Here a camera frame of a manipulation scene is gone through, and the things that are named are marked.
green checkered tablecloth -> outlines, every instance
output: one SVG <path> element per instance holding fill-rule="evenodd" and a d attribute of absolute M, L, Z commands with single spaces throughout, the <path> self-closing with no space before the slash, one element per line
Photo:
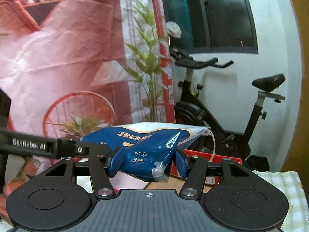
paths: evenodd
<path fill-rule="evenodd" d="M 284 232 L 309 232 L 308 202 L 298 173 L 253 172 L 283 192 L 289 201 L 289 211 L 281 229 Z"/>

white crosshair mark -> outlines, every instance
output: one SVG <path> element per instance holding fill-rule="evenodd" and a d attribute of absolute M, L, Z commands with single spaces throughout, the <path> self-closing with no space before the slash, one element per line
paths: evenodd
<path fill-rule="evenodd" d="M 153 197 L 154 195 L 155 195 L 155 194 L 153 194 L 153 193 L 151 193 L 151 192 L 145 194 L 145 196 L 148 197 L 148 198 Z"/>

stationary bike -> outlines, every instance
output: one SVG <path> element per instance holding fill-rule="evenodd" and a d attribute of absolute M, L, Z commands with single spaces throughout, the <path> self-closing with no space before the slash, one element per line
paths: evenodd
<path fill-rule="evenodd" d="M 195 61 L 186 51 L 177 47 L 170 47 L 170 54 L 175 59 L 176 66 L 187 69 L 184 81 L 178 83 L 178 86 L 182 87 L 182 92 L 180 101 L 175 105 L 176 123 L 204 126 L 206 122 L 214 133 L 216 154 L 233 156 L 243 160 L 247 158 L 251 153 L 248 143 L 257 121 L 260 116 L 262 116 L 262 119 L 266 118 L 267 113 L 262 112 L 264 99 L 273 98 L 277 103 L 285 100 L 284 96 L 270 93 L 285 81 L 284 75 L 277 74 L 271 77 L 256 79 L 252 82 L 253 86 L 262 91 L 258 92 L 257 101 L 253 107 L 245 133 L 242 134 L 224 130 L 206 106 L 199 100 L 198 96 L 200 90 L 203 88 L 202 84 L 197 85 L 197 93 L 191 91 L 192 75 L 195 69 L 202 69 L 209 66 L 222 69 L 232 65 L 234 62 L 231 60 L 224 65 L 219 65 L 217 64 L 217 58 L 210 59 L 206 62 Z M 203 146 L 213 150 L 212 140 L 201 137 L 200 140 L 192 144 L 190 149 L 200 150 Z"/>

blue package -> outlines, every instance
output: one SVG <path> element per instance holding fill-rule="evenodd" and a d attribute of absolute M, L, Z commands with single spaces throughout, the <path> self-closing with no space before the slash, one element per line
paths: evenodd
<path fill-rule="evenodd" d="M 107 144 L 112 150 L 119 145 L 123 146 L 124 160 L 120 171 L 143 181 L 163 182 L 168 180 L 177 146 L 187 148 L 207 129 L 194 126 L 192 131 L 188 127 L 190 126 L 138 123 L 104 128 L 86 135 L 82 140 Z"/>

window frame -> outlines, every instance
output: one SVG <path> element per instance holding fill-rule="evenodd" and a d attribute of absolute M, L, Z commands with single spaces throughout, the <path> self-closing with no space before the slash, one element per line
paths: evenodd
<path fill-rule="evenodd" d="M 256 37 L 256 29 L 254 24 L 254 18 L 250 6 L 249 0 L 245 0 L 245 4 L 247 7 L 249 21 L 251 25 L 251 33 L 253 38 L 253 47 L 240 47 L 240 46 L 222 46 L 222 47 L 213 47 L 211 45 L 211 38 L 210 38 L 210 29 L 208 24 L 208 16 L 207 16 L 207 0 L 200 0 L 200 6 L 202 8 L 202 15 L 204 21 L 204 27 L 206 32 L 206 46 L 205 47 L 196 47 L 193 49 L 186 49 L 186 51 L 190 54 L 197 54 L 197 53 L 250 53 L 250 54 L 258 54 L 258 44 L 257 44 L 257 37 Z M 163 0 L 163 9 L 166 21 L 169 21 L 168 11 L 167 11 L 167 4 L 166 0 Z"/>

